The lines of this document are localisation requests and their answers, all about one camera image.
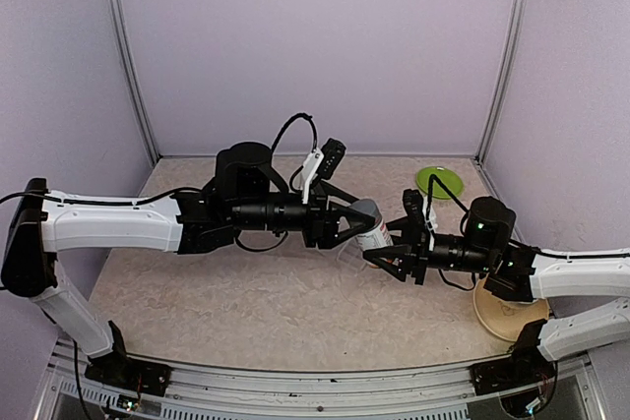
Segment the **orange grey-capped pill bottle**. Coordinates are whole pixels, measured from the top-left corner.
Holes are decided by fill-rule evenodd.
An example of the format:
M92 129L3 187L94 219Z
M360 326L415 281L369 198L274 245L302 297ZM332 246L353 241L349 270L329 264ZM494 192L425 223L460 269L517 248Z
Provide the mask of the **orange grey-capped pill bottle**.
M393 245L392 237L375 201L360 199L353 203L351 207L356 211L372 216L375 220L369 230L355 237L356 244L360 250L367 251Z

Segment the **clear plastic pill organizer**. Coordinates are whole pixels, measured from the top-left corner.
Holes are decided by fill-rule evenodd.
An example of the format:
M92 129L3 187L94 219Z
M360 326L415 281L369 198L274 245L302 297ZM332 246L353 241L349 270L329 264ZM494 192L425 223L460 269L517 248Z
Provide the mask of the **clear plastic pill organizer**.
M339 250L336 262L339 266L339 280L343 283L358 283L368 270L361 249L351 242Z

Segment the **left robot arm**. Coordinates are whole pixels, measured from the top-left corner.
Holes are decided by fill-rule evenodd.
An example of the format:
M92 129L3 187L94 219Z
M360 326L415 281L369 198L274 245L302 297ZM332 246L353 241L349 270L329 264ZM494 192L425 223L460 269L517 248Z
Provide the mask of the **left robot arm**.
M113 323L98 318L57 266L58 254L84 248L208 254L234 244L243 231L299 232L306 247L333 249L375 224L374 216L353 208L353 196L327 182L344 154L336 140L314 149L303 162L298 191L273 167L271 148L255 142L222 150L203 188L152 198L77 196L33 178L14 196L20 203L9 226L1 282L38 305L111 381L131 384L137 362Z

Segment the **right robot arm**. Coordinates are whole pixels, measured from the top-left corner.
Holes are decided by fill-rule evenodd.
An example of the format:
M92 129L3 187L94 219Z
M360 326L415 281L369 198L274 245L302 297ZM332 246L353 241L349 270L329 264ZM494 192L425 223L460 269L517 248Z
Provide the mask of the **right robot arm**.
M568 296L608 296L610 302L565 318L526 324L505 360L503 374L515 385L548 362L629 337L629 252L557 252L512 241L516 214L499 200L480 197L465 212L462 235L434 233L415 191L404 196L406 216L389 223L396 243L363 257L392 277L424 282L428 269L475 273L493 296L530 303Z

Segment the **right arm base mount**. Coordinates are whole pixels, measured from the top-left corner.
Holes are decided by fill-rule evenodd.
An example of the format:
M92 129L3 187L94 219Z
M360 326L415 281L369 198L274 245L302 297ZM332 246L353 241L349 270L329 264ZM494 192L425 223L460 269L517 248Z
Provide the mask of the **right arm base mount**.
M558 361L547 360L537 345L516 344L505 357L469 367L476 395L511 390L554 378Z

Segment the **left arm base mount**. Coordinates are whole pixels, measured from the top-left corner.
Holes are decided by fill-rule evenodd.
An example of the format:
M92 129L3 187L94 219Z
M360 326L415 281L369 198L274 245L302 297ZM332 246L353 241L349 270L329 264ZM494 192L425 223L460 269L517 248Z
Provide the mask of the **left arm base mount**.
M172 369L168 365L112 351L104 356L90 358L85 377L107 386L163 397L171 373Z

